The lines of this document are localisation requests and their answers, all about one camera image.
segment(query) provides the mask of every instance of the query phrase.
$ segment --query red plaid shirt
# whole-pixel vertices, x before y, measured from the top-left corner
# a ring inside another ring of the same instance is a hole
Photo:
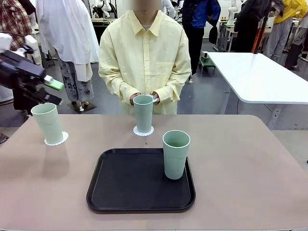
[[[24,37],[13,34],[31,34],[31,19],[17,0],[0,0],[0,31],[12,33],[12,51],[25,43]]]

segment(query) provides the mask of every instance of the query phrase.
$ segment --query shirt pocket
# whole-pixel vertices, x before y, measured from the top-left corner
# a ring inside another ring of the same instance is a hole
[[[156,63],[157,87],[164,87],[170,78],[174,63]]]

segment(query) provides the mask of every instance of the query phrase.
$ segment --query black pants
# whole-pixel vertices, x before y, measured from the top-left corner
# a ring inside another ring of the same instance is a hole
[[[295,45],[292,43],[288,56],[285,60],[284,67],[291,68],[291,66],[297,65],[298,56],[301,54],[303,45]]]
[[[241,18],[236,22],[237,39],[236,52],[251,52],[258,31],[259,21],[253,18]]]
[[[202,39],[204,28],[194,28],[192,26],[184,26],[185,33],[188,38],[189,56],[191,58],[192,75],[197,72],[202,47]]]

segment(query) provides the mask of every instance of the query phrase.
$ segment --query hand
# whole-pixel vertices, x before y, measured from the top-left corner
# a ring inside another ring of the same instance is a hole
[[[153,99],[157,99],[157,101],[154,104],[156,104],[156,105],[159,104],[160,98],[159,98],[158,94],[155,91],[153,91],[152,95],[153,95]]]
[[[134,105],[134,98],[138,95],[141,95],[139,92],[138,93],[135,93],[133,94],[130,98],[129,98],[129,102],[130,102],[130,105]]]

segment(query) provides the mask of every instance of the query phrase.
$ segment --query shirt collar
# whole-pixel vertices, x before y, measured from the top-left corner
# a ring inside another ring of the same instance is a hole
[[[160,23],[162,20],[162,12],[158,11],[157,15],[155,17],[154,22],[152,23],[151,27],[150,27],[150,31],[152,32],[153,35],[155,35],[156,37],[158,37],[159,34],[159,29],[160,29]],[[138,34],[139,31],[141,31],[143,29],[143,26],[140,24],[138,18],[136,17],[134,11],[129,11],[128,13],[129,15],[129,20],[131,23],[131,26],[133,28],[134,31],[134,35]]]

